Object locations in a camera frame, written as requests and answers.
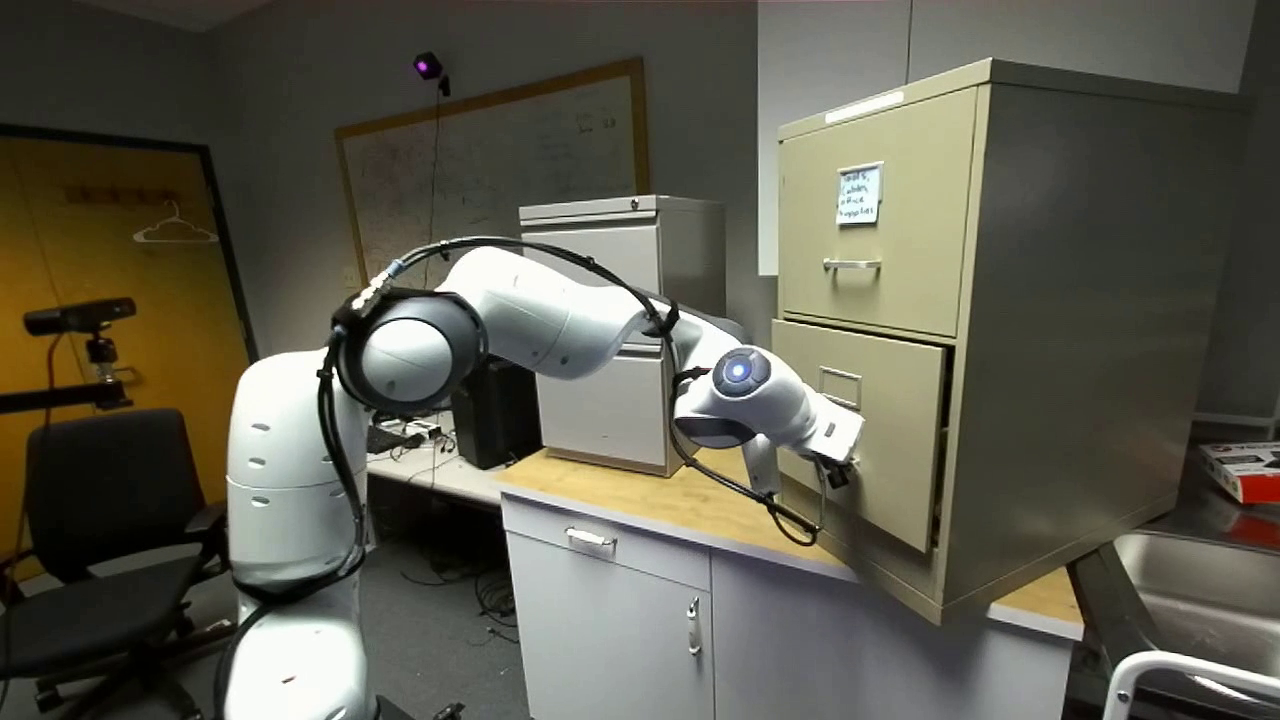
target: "cabinet handle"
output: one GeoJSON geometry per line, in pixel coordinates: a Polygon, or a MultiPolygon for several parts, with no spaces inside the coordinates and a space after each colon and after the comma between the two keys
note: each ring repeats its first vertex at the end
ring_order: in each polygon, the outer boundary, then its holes
{"type": "Polygon", "coordinates": [[[841,272],[866,272],[871,285],[881,278],[881,258],[857,256],[857,258],[841,258],[841,256],[823,256],[823,272],[837,278],[841,272]]]}
{"type": "Polygon", "coordinates": [[[606,535],[606,533],[591,533],[591,526],[564,526],[564,544],[571,551],[601,555],[601,561],[613,561],[613,551],[616,551],[616,535],[606,535]]]}
{"type": "Polygon", "coordinates": [[[686,609],[686,622],[689,622],[686,652],[700,656],[703,652],[703,605],[700,598],[694,598],[686,609]]]}
{"type": "Polygon", "coordinates": [[[837,367],[837,365],[819,365],[819,367],[818,367],[818,387],[819,387],[834,402],[845,402],[845,406],[851,406],[851,410],[866,406],[866,377],[861,377],[861,372],[848,372],[848,367],[837,367]]]}

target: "black office chair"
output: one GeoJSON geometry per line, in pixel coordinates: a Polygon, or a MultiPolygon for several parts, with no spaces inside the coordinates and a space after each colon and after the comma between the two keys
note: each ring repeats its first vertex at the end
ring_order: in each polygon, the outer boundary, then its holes
{"type": "Polygon", "coordinates": [[[55,707],[68,681],[101,681],[90,699],[144,681],[181,714],[200,714],[164,656],[200,634],[188,592],[227,562],[225,515],[200,494],[186,417],[128,406],[37,426],[24,512],[29,555],[61,585],[7,585],[0,675],[34,675],[41,707],[55,707]]]}

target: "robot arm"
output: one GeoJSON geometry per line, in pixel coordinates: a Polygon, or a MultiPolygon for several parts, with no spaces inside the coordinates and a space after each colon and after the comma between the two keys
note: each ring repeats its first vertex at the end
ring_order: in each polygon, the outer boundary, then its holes
{"type": "Polygon", "coordinates": [[[675,310],[620,285],[578,285],[505,248],[458,258],[437,295],[392,300],[341,356],[346,383],[367,406],[424,410],[451,391],[481,351],[539,377],[589,377],[636,333],[668,333],[689,377],[675,426],[694,444],[765,436],[829,463],[848,463],[861,417],[811,391],[780,356],[741,345],[714,319],[675,310]]]}
{"type": "Polygon", "coordinates": [[[242,377],[227,440],[242,639],[225,714],[371,714],[358,585],[367,547],[367,417],[439,406],[486,351],[571,381],[648,333],[673,347],[675,426],[694,444],[746,448],[758,501],[772,501],[780,444],[823,469],[848,463],[861,417],[772,351],[571,251],[521,242],[589,265],[608,285],[493,242],[432,242],[473,248],[437,291],[392,288],[413,269],[413,251],[399,256],[335,310],[325,351],[269,356],[242,377]]]}

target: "ceiling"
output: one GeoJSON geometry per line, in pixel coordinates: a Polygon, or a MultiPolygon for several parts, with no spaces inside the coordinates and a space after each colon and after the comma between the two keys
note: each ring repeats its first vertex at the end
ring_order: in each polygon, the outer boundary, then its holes
{"type": "Polygon", "coordinates": [[[121,17],[141,17],[168,28],[209,30],[269,0],[81,0],[121,17]]]}

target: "whiteboard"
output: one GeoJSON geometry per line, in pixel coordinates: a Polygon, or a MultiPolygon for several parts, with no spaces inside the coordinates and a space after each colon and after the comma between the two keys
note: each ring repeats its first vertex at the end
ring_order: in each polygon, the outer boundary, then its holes
{"type": "Polygon", "coordinates": [[[360,278],[413,242],[518,237],[521,203],[648,190],[644,59],[335,131],[360,278]]]}

